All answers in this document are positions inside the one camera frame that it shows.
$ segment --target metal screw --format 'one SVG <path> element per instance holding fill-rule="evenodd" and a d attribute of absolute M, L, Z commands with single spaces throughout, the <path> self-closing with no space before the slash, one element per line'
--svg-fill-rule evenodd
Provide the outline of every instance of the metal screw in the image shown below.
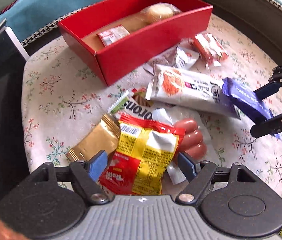
<path fill-rule="evenodd" d="M 91 199 L 94 201 L 94 202 L 103 202 L 103 201 L 106 201 L 107 200 L 107 196 L 101 194 L 101 193 L 95 193 L 91 196 Z"/>
<path fill-rule="evenodd" d="M 181 194 L 178 196 L 178 198 L 183 202 L 191 202 L 194 200 L 194 196 L 191 194 Z"/>

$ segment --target red cardboard tray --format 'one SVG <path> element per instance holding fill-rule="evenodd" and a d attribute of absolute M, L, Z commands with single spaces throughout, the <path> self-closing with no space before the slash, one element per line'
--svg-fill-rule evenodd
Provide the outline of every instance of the red cardboard tray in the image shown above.
<path fill-rule="evenodd" d="M 98 44 L 101 41 L 97 33 L 111 28 L 107 25 L 118 26 L 120 19 L 132 17 L 159 2 L 170 3 L 182 13 L 132 31 L 107 47 Z M 58 25 L 69 47 L 110 86 L 181 39 L 206 30 L 211 13 L 212 5 L 200 0 L 104 0 L 60 21 Z M 133 21 L 129 20 L 127 26 L 131 27 Z"/>

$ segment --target floral tablecloth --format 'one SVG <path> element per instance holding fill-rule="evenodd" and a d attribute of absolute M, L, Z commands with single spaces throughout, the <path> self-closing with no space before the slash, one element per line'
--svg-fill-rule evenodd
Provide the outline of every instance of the floral tablecloth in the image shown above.
<path fill-rule="evenodd" d="M 240 31 L 212 15 L 208 30 L 229 53 L 221 67 L 207 70 L 197 62 L 193 71 L 217 79 L 231 77 L 251 89 L 268 82 L 275 62 Z M 100 121 L 106 109 L 127 89 L 145 87 L 152 76 L 141 67 L 111 87 L 72 52 L 59 37 L 27 61 L 24 70 L 22 117 L 24 145 L 30 171 L 50 161 L 68 165 L 67 150 L 81 141 Z M 282 88 L 265 99 L 273 113 L 282 112 Z M 205 159 L 223 167 L 241 162 L 282 195 L 282 141 L 271 135 L 251 137 L 253 122 L 243 113 L 242 121 L 201 113 L 212 137 L 214 151 Z"/>

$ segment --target purple snack bar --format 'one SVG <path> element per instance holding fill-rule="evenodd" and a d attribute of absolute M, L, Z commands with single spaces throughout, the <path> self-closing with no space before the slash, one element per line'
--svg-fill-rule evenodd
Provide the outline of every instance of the purple snack bar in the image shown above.
<path fill-rule="evenodd" d="M 256 94 L 249 88 L 239 84 L 231 78 L 225 78 L 222 92 L 231 102 L 256 124 L 273 117 L 266 104 L 259 100 Z"/>

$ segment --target white snack wrapper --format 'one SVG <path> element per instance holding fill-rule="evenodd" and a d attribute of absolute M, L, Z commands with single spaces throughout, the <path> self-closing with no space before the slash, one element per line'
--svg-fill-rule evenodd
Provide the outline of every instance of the white snack wrapper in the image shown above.
<path fill-rule="evenodd" d="M 152 117 L 153 120 L 161 121 L 167 124 L 175 124 L 177 121 L 183 120 L 185 118 L 191 118 L 195 120 L 198 129 L 202 132 L 203 141 L 207 146 L 207 154 L 210 155 L 215 152 L 209 131 L 202 123 L 201 117 L 197 111 L 181 106 L 174 106 L 170 109 L 156 109 L 152 112 Z M 173 185 L 179 184 L 186 180 L 183 172 L 173 161 L 167 166 L 166 170 Z"/>
<path fill-rule="evenodd" d="M 156 64 L 145 99 L 240 119 L 222 85 L 223 81 L 205 74 Z"/>
<path fill-rule="evenodd" d="M 143 65 L 143 68 L 154 75 L 154 65 L 160 64 L 175 68 L 188 70 L 199 59 L 200 54 L 193 51 L 187 46 L 188 43 L 182 42 L 179 45 L 173 46 L 166 51 L 151 58 Z"/>

